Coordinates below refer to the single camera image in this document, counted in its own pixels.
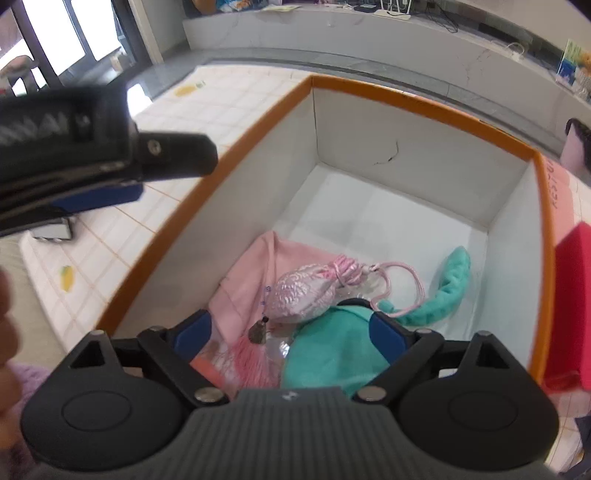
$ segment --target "floor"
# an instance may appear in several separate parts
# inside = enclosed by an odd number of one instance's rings
[[[0,239],[0,265],[12,280],[11,315],[21,334],[21,350],[15,360],[54,368],[64,357],[22,262],[19,235]]]

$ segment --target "purple fabric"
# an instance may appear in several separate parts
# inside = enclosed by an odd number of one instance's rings
[[[20,417],[22,409],[47,379],[51,371],[43,367],[16,363],[11,363],[10,368],[12,368],[12,371],[14,371],[22,385],[22,398],[14,407],[14,411]],[[20,440],[12,447],[3,457],[2,461],[7,463],[6,470],[9,472],[9,478],[11,480],[20,480],[35,465],[31,452],[29,452],[23,440]]]

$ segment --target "white tile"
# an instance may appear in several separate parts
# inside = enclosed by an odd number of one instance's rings
[[[89,210],[88,212],[79,213],[76,223],[82,221],[85,225],[90,225],[98,210]]]
[[[80,265],[97,243],[95,234],[80,223],[76,229],[76,237],[71,242],[64,243],[64,250],[76,265]]]
[[[169,195],[174,186],[176,185],[177,180],[159,180],[159,181],[149,181],[146,185],[153,188],[154,190],[158,190],[161,193],[165,193]]]
[[[222,158],[224,156],[224,154],[230,150],[230,148],[227,145],[217,145],[216,146],[217,149],[217,156],[219,158]]]
[[[235,107],[254,110],[267,98],[264,93],[245,93],[234,104]]]
[[[215,144],[220,143],[222,138],[224,138],[232,127],[227,125],[219,125],[219,124],[210,124],[205,128],[205,134],[214,142]]]
[[[131,218],[141,223],[152,212],[161,198],[162,193],[144,186],[144,193],[139,200],[122,205],[120,208]]]
[[[178,200],[164,196],[156,205],[152,213],[144,221],[144,225],[153,232],[157,232],[170,215],[176,210]]]
[[[591,203],[585,202],[583,199],[580,201],[581,205],[581,218],[585,223],[589,223],[591,225]]]
[[[115,207],[101,208],[96,211],[88,227],[98,238],[103,238],[109,233],[119,214],[119,210]]]
[[[131,233],[133,233],[137,225],[138,222],[133,220],[133,218],[120,212],[118,220],[115,222],[113,228],[105,237],[104,242],[106,246],[109,247],[113,252],[118,252],[125,241],[129,239],[129,236]]]
[[[564,419],[564,428],[574,430],[575,432],[579,431],[579,428],[577,427],[577,424],[575,423],[574,418],[572,417],[566,417]]]
[[[60,294],[64,298],[70,311],[77,315],[82,307],[82,304],[86,300],[86,297],[90,293],[90,285],[85,280],[83,275],[80,275],[80,271],[73,268],[74,283],[72,284],[70,291],[61,290]]]
[[[115,254],[111,250],[101,242],[98,242],[80,265],[80,270],[91,284],[93,284],[106,270],[114,257]]]
[[[292,70],[291,72],[291,78],[294,80],[303,80],[305,78],[308,78],[310,76],[310,72],[307,72],[305,70]]]
[[[569,188],[577,193],[579,191],[579,179],[577,177],[575,177],[571,172],[569,172],[568,170],[566,171],[566,173],[569,175]]]
[[[250,68],[250,72],[252,75],[262,76],[269,75],[272,69],[273,67],[267,67],[263,65],[252,65]]]
[[[54,251],[55,244],[52,244],[46,240],[36,240],[31,238],[31,246],[33,251],[36,253],[37,258],[44,261]]]
[[[238,90],[218,90],[211,99],[211,103],[215,105],[234,105],[240,97],[244,95]]]
[[[29,278],[33,278],[38,275],[39,270],[41,269],[41,262],[39,262],[35,254],[31,254],[31,258],[28,261],[25,261],[25,266],[29,273]]]
[[[254,84],[256,84],[258,78],[255,75],[243,75],[240,78],[234,77],[232,81],[234,82],[233,88],[235,90],[247,92]]]
[[[257,123],[265,112],[263,110],[253,110],[246,117],[238,122],[239,127],[251,127]]]
[[[49,257],[45,258],[46,271],[49,274],[50,279],[52,279],[54,284],[57,286],[60,285],[61,269],[71,264],[72,261],[64,253],[64,251],[61,249],[61,246],[59,245],[54,245],[53,253]]]
[[[581,203],[591,204],[591,189],[580,182],[577,194],[581,198]]]
[[[175,118],[184,118],[187,114],[190,114],[191,112],[191,103],[192,102],[187,102],[185,99],[174,102],[170,106],[167,112],[167,116]]]
[[[84,333],[82,330],[80,330],[76,322],[71,322],[63,336],[63,343],[66,352],[69,353],[83,338]]]
[[[236,79],[233,78],[232,76],[224,76],[224,77],[218,77],[213,81],[210,81],[207,84],[207,87],[215,87],[216,89],[219,90],[225,90],[225,89],[233,89],[233,87],[236,85]]]
[[[550,465],[550,462],[552,460],[552,458],[554,457],[554,452],[556,451],[556,447],[558,446],[558,440],[560,439],[560,433],[558,433],[558,435],[556,436],[556,439],[554,440],[554,444],[552,445],[552,448],[550,449],[550,453],[548,453],[548,456],[546,457],[545,460],[545,464],[547,466]]]
[[[560,417],[566,417],[569,413],[570,393],[558,393],[550,395],[550,400],[554,404]]]
[[[194,120],[194,119],[187,119],[187,120],[180,120],[177,124],[177,131],[184,132],[188,134],[199,134],[205,130],[207,126],[207,122],[202,120]]]
[[[49,321],[56,331],[57,336],[63,339],[66,329],[72,322],[72,315],[66,309],[62,301],[58,301],[49,315]]]
[[[210,123],[224,111],[225,108],[220,105],[206,105],[203,109],[195,110],[191,118],[195,121]]]
[[[206,87],[200,88],[191,95],[184,97],[183,102],[187,105],[193,105],[195,108],[198,108],[199,105],[205,105],[207,103],[207,99],[209,98],[207,89],[210,88],[209,82],[206,83],[208,84]]]
[[[280,77],[282,79],[290,79],[293,69],[286,69],[283,67],[274,67],[271,75],[274,77]]]
[[[269,110],[271,107],[275,106],[281,99],[275,95],[269,95],[265,98],[259,105],[259,109],[263,111]]]
[[[159,98],[140,115],[138,115],[136,117],[136,121],[138,121],[138,119],[143,120],[144,118],[156,118],[166,115],[170,111],[170,108],[174,105],[174,101],[175,100],[172,99]]]
[[[591,394],[589,392],[575,391],[571,393],[569,413],[567,417],[584,417],[589,414]]]
[[[230,107],[216,118],[216,123],[234,126],[247,114],[248,110],[244,108]]]
[[[100,316],[103,315],[106,306],[107,304],[103,298],[101,298],[97,292],[92,291],[90,296],[84,302],[82,309],[76,316],[76,321],[84,333],[88,333],[95,329],[96,324],[98,323]]]
[[[141,123],[137,123],[138,131],[140,132],[158,132],[160,127],[166,122],[166,117],[151,116]]]
[[[44,287],[42,288],[43,289],[40,289],[40,294],[38,295],[39,301],[43,305],[46,313],[49,314],[56,307],[56,304],[60,298],[57,295],[55,287],[49,282],[48,279],[46,279],[44,282]]]
[[[255,93],[272,93],[273,90],[277,90],[283,79],[272,76],[260,77],[258,82],[251,87],[251,92]]]
[[[575,192],[573,192],[572,190],[570,191],[570,193],[573,196],[573,213],[576,216],[581,216],[582,212],[581,212],[581,198],[579,197],[579,195],[577,195]]]
[[[128,271],[129,267],[119,258],[115,258],[109,265],[109,268],[96,282],[96,288],[105,300],[109,300],[117,291]]]
[[[279,86],[273,90],[272,94],[283,97],[287,95],[290,91],[292,91],[296,86],[299,85],[299,82],[294,82],[293,80],[285,80],[281,82]]]
[[[37,292],[37,296],[41,299],[41,295],[50,284],[47,275],[45,274],[44,270],[41,270],[38,275],[35,277],[31,277],[31,282],[33,283],[33,287],[35,288],[35,292]]]
[[[225,137],[220,140],[220,145],[233,145],[238,141],[238,139],[244,135],[246,132],[245,127],[235,127],[232,128]]]
[[[133,265],[139,258],[144,248],[149,244],[154,234],[143,225],[138,225],[135,232],[119,252],[120,258],[128,265]]]
[[[170,192],[170,196],[177,200],[183,200],[195,187],[199,179],[181,179]]]
[[[18,247],[21,250],[22,257],[25,260],[30,260],[31,257],[37,257],[33,251],[33,246],[29,241],[27,234],[24,234],[18,242]]]
[[[561,472],[568,468],[580,449],[580,438],[578,432],[563,429],[554,456],[550,461],[550,468],[555,472]]]

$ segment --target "person's finger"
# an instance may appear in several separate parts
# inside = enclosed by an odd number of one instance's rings
[[[0,316],[6,315],[11,307],[10,279],[6,272],[0,269]]]
[[[18,352],[18,333],[7,317],[0,317],[0,365],[4,365]]]
[[[9,410],[21,399],[22,387],[8,366],[0,368],[0,412]]]
[[[0,452],[8,450],[21,439],[18,428],[18,418],[14,412],[8,410],[0,414]]]

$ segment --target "electronic device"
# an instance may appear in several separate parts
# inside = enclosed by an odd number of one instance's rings
[[[378,9],[377,5],[374,4],[361,4],[353,7],[356,12],[363,12],[366,14],[372,14]]]
[[[210,174],[202,134],[138,132],[119,83],[0,100],[0,235],[137,200],[142,183]]]

